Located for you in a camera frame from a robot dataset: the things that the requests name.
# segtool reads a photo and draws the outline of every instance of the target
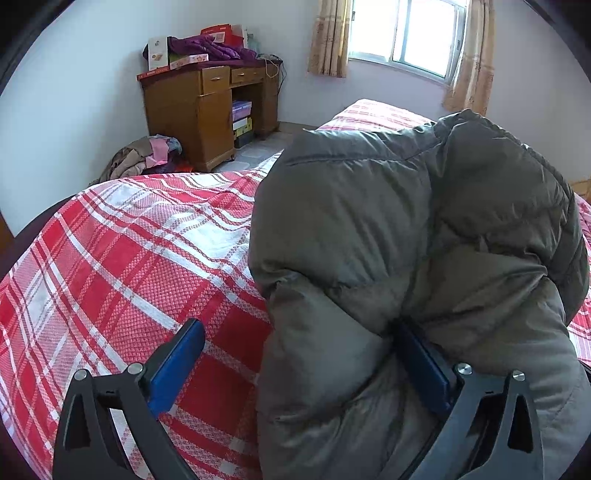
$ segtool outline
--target gray down jacket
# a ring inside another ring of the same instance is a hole
[[[591,432],[566,329],[589,286],[573,192],[472,111],[301,134],[256,193],[249,266],[275,327],[258,381],[264,480],[399,478],[436,424],[392,353],[403,316],[454,361],[526,373],[546,480]]]

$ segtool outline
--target patterned curtain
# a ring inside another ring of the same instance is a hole
[[[470,0],[464,46],[443,106],[450,112],[471,108],[486,115],[494,69],[495,11],[492,0]]]
[[[352,11],[353,0],[319,0],[308,72],[347,76]]]

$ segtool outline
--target bed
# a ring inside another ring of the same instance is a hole
[[[360,100],[323,130],[412,128],[429,119]],[[255,389],[271,331],[247,265],[254,194],[279,154],[254,170],[115,180],[63,204],[0,282],[0,413],[24,459],[51,478],[53,442],[74,372],[121,372],[190,317],[204,354],[160,417],[201,479],[261,478]],[[580,197],[591,248],[591,207]],[[569,326],[591,365],[591,294]],[[118,433],[148,477],[122,416]]]

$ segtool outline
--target red and white checkered blanket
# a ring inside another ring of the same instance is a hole
[[[428,121],[360,100],[321,129],[398,130]],[[276,159],[240,173],[91,187],[54,215],[0,282],[0,414],[41,479],[51,478],[74,372],[105,375],[145,361],[190,317],[205,325],[204,354],[161,422],[201,479],[261,477],[255,386],[271,325],[246,254],[254,193]],[[591,209],[581,202],[591,241]],[[570,328],[587,360],[589,305],[591,297]],[[132,466],[148,476],[123,415],[114,418]]]

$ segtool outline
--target metal screw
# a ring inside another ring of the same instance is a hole
[[[523,380],[525,380],[525,373],[520,370],[513,370],[511,375],[513,375],[513,378],[515,378],[518,382],[523,382]]]
[[[457,371],[462,375],[472,375],[472,366],[462,362],[457,365]]]
[[[132,375],[140,374],[143,369],[144,369],[144,366],[139,363],[134,363],[134,364],[131,364],[129,367],[127,367],[128,373],[130,373]]]
[[[80,381],[84,380],[88,376],[88,372],[84,369],[76,371],[74,374],[74,379]]]

